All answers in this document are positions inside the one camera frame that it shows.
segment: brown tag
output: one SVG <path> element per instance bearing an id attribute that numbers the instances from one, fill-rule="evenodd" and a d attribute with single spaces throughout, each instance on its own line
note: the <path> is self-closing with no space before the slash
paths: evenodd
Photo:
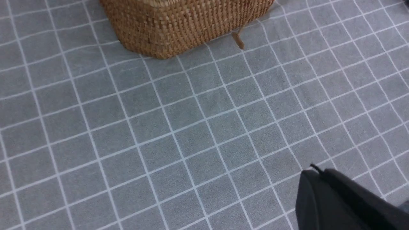
<path id="1" fill-rule="evenodd" d="M 234 41 L 236 42 L 236 44 L 238 45 L 238 47 L 239 47 L 241 50 L 244 50 L 244 43 L 243 43 L 243 41 L 240 39 L 239 35 L 238 35 L 236 32 L 233 32 L 233 33 L 231 34 L 231 36 L 233 37 L 233 39 L 234 39 Z"/>

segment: gray carpet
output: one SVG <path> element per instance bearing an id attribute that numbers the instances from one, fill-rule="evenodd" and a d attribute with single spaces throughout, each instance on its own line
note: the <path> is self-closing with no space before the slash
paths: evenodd
<path id="1" fill-rule="evenodd" d="M 276 0 L 159 61 L 96 0 L 0 0 L 0 229 L 298 229 L 300 171 L 409 198 L 409 11 Z"/>

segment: wicker basket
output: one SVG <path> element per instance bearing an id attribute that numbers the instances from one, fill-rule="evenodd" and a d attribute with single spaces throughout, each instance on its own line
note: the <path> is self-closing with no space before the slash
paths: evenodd
<path id="1" fill-rule="evenodd" d="M 273 1 L 100 0 L 124 47 L 158 59 L 245 25 L 266 13 Z"/>

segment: floor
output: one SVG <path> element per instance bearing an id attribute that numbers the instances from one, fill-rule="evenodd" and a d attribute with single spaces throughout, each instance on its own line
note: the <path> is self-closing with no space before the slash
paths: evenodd
<path id="1" fill-rule="evenodd" d="M 409 10 L 276 0 L 159 61 L 97 0 L 0 0 L 0 229 L 296 230 L 300 171 L 409 198 Z"/>

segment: basket strap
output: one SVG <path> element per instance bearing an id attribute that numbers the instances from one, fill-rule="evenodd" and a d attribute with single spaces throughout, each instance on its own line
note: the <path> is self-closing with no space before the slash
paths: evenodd
<path id="1" fill-rule="evenodd" d="M 240 29 L 237 31 L 237 33 L 236 33 L 236 32 L 233 32 L 233 33 L 231 34 L 231 36 L 233 36 L 233 39 L 234 39 L 234 41 L 236 42 L 236 44 L 238 45 L 238 47 L 239 47 L 240 49 L 242 49 L 242 50 L 244 49 L 244 43 L 243 43 L 243 41 L 240 39 L 239 34 L 240 34 L 240 32 L 243 30 L 244 26 L 246 26 L 247 23 L 249 23 L 249 20 L 250 20 L 251 16 L 253 15 L 254 10 L 256 9 L 257 0 L 250 0 L 250 2 L 251 2 L 251 1 L 253 2 L 253 7 L 251 8 L 249 14 L 247 15 L 247 18 L 246 18 L 244 24 L 240 27 Z"/>

